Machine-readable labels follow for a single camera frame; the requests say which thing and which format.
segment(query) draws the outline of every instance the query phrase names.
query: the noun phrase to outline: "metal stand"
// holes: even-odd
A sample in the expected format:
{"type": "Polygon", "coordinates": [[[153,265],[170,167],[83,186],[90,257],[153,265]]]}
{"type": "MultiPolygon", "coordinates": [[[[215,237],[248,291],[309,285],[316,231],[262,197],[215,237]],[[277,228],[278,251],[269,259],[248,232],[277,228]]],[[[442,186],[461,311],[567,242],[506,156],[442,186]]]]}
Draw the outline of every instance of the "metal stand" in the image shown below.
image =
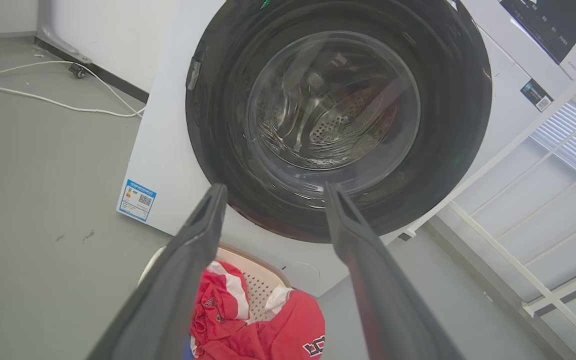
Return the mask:
{"type": "Polygon", "coordinates": [[[91,64],[91,59],[82,55],[77,48],[63,41],[55,34],[55,28],[53,27],[53,0],[39,0],[38,10],[36,36],[48,43],[48,45],[54,46],[82,63],[91,64]]]}

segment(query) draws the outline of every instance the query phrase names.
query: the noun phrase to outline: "washing machine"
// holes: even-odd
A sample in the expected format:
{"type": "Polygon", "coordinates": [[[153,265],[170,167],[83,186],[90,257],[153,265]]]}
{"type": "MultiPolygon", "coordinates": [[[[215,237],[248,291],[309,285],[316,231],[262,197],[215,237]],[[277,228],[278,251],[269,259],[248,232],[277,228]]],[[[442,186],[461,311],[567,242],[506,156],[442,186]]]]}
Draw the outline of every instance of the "washing machine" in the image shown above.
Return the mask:
{"type": "Polygon", "coordinates": [[[408,239],[575,88],[576,0],[181,0],[116,209],[174,235],[226,184],[221,241],[321,296],[325,183],[408,239]]]}

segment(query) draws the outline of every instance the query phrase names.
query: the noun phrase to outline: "control panel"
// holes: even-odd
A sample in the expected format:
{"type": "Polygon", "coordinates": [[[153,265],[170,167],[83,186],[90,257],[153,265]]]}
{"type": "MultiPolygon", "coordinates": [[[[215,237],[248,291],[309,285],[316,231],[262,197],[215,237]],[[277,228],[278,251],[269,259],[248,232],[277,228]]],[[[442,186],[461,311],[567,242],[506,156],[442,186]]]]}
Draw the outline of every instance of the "control panel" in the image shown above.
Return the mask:
{"type": "Polygon", "coordinates": [[[501,5],[557,62],[576,43],[576,0],[501,0],[501,5]]]}

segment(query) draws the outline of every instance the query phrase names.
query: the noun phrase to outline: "red clothing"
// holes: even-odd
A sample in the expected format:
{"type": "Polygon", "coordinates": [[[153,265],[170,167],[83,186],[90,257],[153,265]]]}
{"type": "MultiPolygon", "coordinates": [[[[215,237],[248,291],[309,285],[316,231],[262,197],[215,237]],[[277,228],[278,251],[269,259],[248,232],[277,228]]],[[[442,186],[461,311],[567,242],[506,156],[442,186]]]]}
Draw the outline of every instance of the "red clothing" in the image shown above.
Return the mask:
{"type": "Polygon", "coordinates": [[[207,360],[317,360],[326,329],[317,301],[295,290],[270,321],[245,326],[222,341],[203,346],[207,360]]]}
{"type": "Polygon", "coordinates": [[[203,271],[190,322],[190,348],[195,357],[202,346],[230,337],[246,326],[249,298],[242,272],[226,262],[213,261],[203,271]]]}
{"type": "Polygon", "coordinates": [[[249,318],[246,289],[242,272],[230,264],[213,261],[203,272],[190,328],[190,348],[196,358],[320,358],[325,342],[325,321],[313,297],[300,290],[290,291],[287,302],[276,308],[281,310],[273,319],[246,326],[245,320],[249,318]]]}

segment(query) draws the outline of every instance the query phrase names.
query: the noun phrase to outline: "washing machine door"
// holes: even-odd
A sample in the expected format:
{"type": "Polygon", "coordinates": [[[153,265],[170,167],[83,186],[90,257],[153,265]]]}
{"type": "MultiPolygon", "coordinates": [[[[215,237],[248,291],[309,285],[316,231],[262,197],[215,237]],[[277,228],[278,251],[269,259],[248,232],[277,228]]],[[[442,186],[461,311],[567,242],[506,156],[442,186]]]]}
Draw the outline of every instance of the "washing machine door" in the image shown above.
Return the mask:
{"type": "Polygon", "coordinates": [[[445,0],[227,0],[186,85],[208,180],[309,242],[330,241],[326,182],[379,235],[432,209],[473,161],[492,96],[478,28],[445,0]]]}

